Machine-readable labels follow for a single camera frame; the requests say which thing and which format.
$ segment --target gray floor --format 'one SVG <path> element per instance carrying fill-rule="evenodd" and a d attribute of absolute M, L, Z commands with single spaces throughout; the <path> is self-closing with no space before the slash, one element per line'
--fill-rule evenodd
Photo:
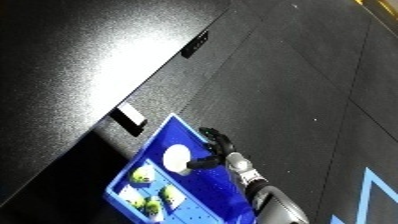
<path fill-rule="evenodd" d="M 215 127 L 312 223 L 354 223 L 366 167 L 398 189 L 398 40 L 364 9 L 232 0 L 209 30 L 191 59 L 176 55 L 128 99 L 149 118 L 140 138 L 111 119 L 96 134 L 130 158 L 171 112 Z M 367 223 L 396 220 L 383 191 L 371 199 Z M 128 223 L 106 203 L 90 214 L 73 223 Z"/>

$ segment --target dark floor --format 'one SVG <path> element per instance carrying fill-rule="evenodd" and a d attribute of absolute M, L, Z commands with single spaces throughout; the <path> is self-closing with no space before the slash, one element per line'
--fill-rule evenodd
<path fill-rule="evenodd" d="M 127 161 L 119 153 L 132 157 L 171 112 L 228 134 L 312 223 L 393 223 L 398 39 L 353 0 L 232 0 L 209 30 L 191 59 L 177 55 L 128 100 L 149 118 L 140 138 L 105 119 L 1 223 L 128 223 L 102 190 Z M 385 184 L 358 212 L 367 167 Z"/>

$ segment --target green toy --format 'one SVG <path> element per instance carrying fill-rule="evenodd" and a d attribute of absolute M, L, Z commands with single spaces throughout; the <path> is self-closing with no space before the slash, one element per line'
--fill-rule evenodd
<path fill-rule="evenodd" d="M 152 165 L 137 168 L 130 176 L 134 183 L 152 183 L 155 180 L 155 170 Z"/>
<path fill-rule="evenodd" d="M 151 196 L 148 198 L 145 204 L 145 212 L 152 222 L 164 221 L 162 203 L 157 196 Z"/>
<path fill-rule="evenodd" d="M 136 209 L 142 210 L 145 206 L 144 197 L 142 197 L 141 194 L 130 185 L 123 187 L 123 189 L 119 192 L 119 197 L 127 201 Z"/>
<path fill-rule="evenodd" d="M 162 199 L 170 206 L 172 210 L 176 209 L 178 206 L 180 206 L 184 200 L 185 200 L 185 195 L 179 191 L 176 187 L 173 185 L 167 185 L 165 186 L 161 192 L 160 195 Z"/>

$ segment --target white object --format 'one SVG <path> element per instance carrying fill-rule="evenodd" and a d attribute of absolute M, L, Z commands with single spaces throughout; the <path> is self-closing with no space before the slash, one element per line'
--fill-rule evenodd
<path fill-rule="evenodd" d="M 145 205 L 144 197 L 142 197 L 142 195 L 129 184 L 124 186 L 123 189 L 119 192 L 119 197 L 127 201 L 137 209 L 142 208 Z"/>
<path fill-rule="evenodd" d="M 170 146 L 163 154 L 164 167 L 182 176 L 186 176 L 191 172 L 191 170 L 187 168 L 187 162 L 190 160 L 191 152 L 185 145 L 181 144 Z"/>

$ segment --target blue plastic bin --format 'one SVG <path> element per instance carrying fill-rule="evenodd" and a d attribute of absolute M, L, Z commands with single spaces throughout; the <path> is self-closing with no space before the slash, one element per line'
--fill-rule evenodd
<path fill-rule="evenodd" d="M 189 224 L 252 224 L 255 218 L 250 205 L 229 181 L 224 167 L 211 170 L 194 170 L 188 176 L 169 172 L 163 166 L 163 153 L 175 144 L 189 148 L 192 158 L 209 155 L 203 143 L 206 140 L 190 128 L 181 118 L 171 114 L 136 156 L 108 185 L 105 199 L 131 221 L 137 224 L 152 223 L 141 211 L 118 196 L 120 190 L 130 184 L 138 192 L 149 197 L 158 195 L 162 187 L 172 184 L 185 194 L 186 200 L 174 211 L 163 206 L 165 220 L 162 223 Z M 155 181 L 147 186 L 129 182 L 130 171 L 151 164 L 155 168 Z"/>

